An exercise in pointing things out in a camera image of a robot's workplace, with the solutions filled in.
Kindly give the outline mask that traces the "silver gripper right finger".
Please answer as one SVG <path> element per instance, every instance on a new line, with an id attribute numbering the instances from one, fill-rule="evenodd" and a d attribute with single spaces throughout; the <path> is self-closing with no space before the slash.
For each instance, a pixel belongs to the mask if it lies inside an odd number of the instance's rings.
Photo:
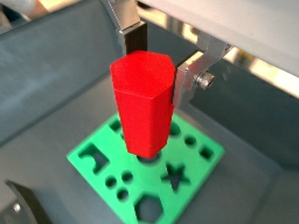
<path id="1" fill-rule="evenodd" d="M 215 76 L 210 72 L 211 66 L 226 56 L 230 44 L 201 31 L 197 41 L 199 51 L 177 67 L 173 105 L 179 108 L 183 96 L 194 96 L 197 88 L 207 89 Z"/>

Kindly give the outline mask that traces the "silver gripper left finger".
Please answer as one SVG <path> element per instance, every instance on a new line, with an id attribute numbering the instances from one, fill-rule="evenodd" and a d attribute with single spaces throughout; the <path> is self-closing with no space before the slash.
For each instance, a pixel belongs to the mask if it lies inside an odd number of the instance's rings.
<path id="1" fill-rule="evenodd" d="M 147 23 L 138 13 L 137 0 L 102 0 L 117 28 L 123 54 L 147 50 Z"/>

